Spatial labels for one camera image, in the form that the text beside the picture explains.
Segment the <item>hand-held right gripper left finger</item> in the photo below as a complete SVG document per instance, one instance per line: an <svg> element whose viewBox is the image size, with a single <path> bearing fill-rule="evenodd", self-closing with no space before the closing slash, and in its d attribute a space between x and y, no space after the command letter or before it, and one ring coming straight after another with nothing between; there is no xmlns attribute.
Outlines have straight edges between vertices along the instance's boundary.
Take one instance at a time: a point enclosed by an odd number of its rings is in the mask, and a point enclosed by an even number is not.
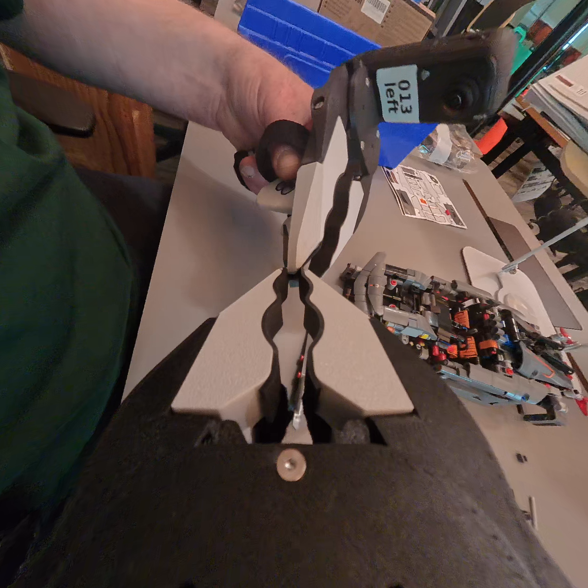
<svg viewBox="0 0 588 588"><path fill-rule="evenodd" d="M222 311L176 394L176 413L275 419L283 393L275 336L288 297L276 270Z"/></svg>

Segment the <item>long grey lego panel assembly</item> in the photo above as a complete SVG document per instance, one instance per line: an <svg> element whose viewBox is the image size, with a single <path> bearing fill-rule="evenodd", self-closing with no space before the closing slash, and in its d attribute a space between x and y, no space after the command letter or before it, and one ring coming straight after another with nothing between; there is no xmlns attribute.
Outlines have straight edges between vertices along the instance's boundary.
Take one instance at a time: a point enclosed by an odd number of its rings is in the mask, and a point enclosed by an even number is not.
<svg viewBox="0 0 588 588"><path fill-rule="evenodd" d="M295 358L293 376L290 385L289 411L292 413L291 428L296 434L303 429L303 396L306 383L307 350L310 344L309 335L304 325L305 305L301 294L302 272L289 275L287 318L289 330L295 335L295 343L298 345L298 355Z"/></svg>

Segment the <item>grey and orange lego car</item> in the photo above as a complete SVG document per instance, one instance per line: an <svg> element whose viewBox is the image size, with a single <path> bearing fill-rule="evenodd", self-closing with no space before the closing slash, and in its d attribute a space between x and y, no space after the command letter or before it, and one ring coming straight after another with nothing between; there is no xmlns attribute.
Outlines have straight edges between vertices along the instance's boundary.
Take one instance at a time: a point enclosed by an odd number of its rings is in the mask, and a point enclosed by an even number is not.
<svg viewBox="0 0 588 588"><path fill-rule="evenodd" d="M454 393L486 406L516 406L523 420L558 426L572 399L587 397L561 330L545 334L514 302L468 283L386 263L376 253L341 273L342 294L378 320L444 379Z"/></svg>

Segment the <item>small lego pieces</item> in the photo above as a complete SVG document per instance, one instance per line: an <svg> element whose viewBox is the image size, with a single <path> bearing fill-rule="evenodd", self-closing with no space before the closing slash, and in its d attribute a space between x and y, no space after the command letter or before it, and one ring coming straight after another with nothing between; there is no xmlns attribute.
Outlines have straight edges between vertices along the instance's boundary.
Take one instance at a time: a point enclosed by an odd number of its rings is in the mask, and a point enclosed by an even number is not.
<svg viewBox="0 0 588 588"><path fill-rule="evenodd" d="M516 453L516 459L521 464L527 463L527 456L519 452ZM535 496L529 495L527 499L527 509L522 509L526 521L532 526L534 531L537 531L539 528L536 506Z"/></svg>

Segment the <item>person's left forearm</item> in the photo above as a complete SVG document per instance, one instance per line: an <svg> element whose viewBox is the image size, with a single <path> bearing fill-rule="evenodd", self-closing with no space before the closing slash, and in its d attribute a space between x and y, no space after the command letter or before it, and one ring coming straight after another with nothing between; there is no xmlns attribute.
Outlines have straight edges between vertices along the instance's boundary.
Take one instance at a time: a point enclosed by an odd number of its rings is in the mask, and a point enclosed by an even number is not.
<svg viewBox="0 0 588 588"><path fill-rule="evenodd" d="M214 129L247 49L180 1L24 1L1 21L1 40L64 75Z"/></svg>

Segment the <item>person's left hand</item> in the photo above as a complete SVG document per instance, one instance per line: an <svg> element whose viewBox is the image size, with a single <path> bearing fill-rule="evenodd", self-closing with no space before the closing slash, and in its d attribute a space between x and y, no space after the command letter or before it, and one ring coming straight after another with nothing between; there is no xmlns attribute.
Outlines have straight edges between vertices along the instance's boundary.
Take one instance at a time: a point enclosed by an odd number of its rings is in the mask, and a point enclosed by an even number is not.
<svg viewBox="0 0 588 588"><path fill-rule="evenodd" d="M271 123L312 128L313 89L260 48L238 38L220 58L215 127L237 151L258 151Z"/></svg>

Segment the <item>brown cardboard box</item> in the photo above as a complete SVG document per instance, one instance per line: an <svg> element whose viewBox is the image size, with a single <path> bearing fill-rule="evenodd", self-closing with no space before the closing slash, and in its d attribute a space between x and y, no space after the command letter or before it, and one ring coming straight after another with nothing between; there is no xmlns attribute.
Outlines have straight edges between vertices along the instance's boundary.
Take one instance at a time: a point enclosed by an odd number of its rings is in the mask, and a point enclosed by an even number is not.
<svg viewBox="0 0 588 588"><path fill-rule="evenodd" d="M424 40L436 19L417 1L321 1L318 12L381 47Z"/></svg>

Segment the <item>white sticker sheet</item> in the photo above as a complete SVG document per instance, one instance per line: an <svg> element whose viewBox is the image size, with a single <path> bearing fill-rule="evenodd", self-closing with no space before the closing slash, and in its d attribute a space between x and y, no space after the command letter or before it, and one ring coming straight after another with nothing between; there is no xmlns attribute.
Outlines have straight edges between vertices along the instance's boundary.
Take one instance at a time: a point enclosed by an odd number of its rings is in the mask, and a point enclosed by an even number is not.
<svg viewBox="0 0 588 588"><path fill-rule="evenodd" d="M403 216L467 229L436 176L408 165L380 168Z"/></svg>

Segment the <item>clear plastic parts bag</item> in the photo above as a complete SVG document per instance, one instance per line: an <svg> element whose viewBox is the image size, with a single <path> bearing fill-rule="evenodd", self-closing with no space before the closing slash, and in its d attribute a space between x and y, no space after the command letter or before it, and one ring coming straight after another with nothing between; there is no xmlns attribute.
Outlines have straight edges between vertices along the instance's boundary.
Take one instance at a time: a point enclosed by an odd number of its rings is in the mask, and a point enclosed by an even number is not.
<svg viewBox="0 0 588 588"><path fill-rule="evenodd" d="M475 173L482 153L463 124L440 123L413 150L413 154L437 166L464 174Z"/></svg>

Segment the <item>orange traffic cone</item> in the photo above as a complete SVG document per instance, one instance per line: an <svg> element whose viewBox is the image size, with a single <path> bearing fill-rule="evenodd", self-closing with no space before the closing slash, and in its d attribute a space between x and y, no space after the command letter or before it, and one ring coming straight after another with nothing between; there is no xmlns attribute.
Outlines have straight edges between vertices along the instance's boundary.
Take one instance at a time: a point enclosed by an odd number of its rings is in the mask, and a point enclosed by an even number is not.
<svg viewBox="0 0 588 588"><path fill-rule="evenodd" d="M503 139L508 130L508 125L502 117L499 117L488 130L481 133L481 136L474 139L482 155L487 155Z"/></svg>

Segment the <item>open instruction booklet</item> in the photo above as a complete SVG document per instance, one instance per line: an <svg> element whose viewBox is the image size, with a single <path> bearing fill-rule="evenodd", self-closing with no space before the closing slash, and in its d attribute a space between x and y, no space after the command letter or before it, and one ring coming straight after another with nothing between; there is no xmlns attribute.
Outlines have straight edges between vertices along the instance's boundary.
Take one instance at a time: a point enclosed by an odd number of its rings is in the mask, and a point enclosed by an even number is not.
<svg viewBox="0 0 588 588"><path fill-rule="evenodd" d="M587 152L587 56L532 84L525 101Z"/></svg>

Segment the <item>blue plastic bin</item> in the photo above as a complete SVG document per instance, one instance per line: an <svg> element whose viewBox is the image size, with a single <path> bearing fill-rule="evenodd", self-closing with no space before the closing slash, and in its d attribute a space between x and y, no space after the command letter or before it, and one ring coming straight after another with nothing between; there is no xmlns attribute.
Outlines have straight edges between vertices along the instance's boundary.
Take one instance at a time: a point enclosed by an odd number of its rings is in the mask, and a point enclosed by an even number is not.
<svg viewBox="0 0 588 588"><path fill-rule="evenodd" d="M295 1L248 1L238 32L315 89L326 84L335 67L379 48L373 41ZM436 127L436 123L381 123L379 165L399 166Z"/></svg>

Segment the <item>white book stand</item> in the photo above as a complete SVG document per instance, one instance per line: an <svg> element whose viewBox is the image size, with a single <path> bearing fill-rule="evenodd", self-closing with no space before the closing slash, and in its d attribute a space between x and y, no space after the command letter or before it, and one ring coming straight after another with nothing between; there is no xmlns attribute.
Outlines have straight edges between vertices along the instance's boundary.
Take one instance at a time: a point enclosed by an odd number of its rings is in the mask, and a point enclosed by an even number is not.
<svg viewBox="0 0 588 588"><path fill-rule="evenodd" d="M503 271L507 261L464 247L462 257L472 286L514 310L542 335L564 330L581 346L587 346L587 311L545 251L529 256L513 273Z"/></svg>

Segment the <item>wooden column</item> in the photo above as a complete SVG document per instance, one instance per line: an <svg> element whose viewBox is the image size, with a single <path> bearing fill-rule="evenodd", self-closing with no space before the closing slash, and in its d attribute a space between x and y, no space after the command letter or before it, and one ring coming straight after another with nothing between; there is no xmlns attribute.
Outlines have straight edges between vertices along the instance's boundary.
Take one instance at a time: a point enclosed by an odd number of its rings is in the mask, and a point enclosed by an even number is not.
<svg viewBox="0 0 588 588"><path fill-rule="evenodd" d="M96 127L90 138L58 136L73 166L155 177L156 148L150 106L64 77L6 45L1 45L1 59L9 70L72 92L92 107Z"/></svg>

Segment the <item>person's torso in green shirt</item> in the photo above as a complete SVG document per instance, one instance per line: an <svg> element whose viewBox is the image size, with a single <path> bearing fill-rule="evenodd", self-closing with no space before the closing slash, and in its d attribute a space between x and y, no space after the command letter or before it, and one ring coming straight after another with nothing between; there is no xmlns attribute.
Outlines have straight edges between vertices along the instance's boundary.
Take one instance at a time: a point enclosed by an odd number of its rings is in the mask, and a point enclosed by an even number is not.
<svg viewBox="0 0 588 588"><path fill-rule="evenodd" d="M137 284L122 234L1 68L1 504L58 502L120 393Z"/></svg>

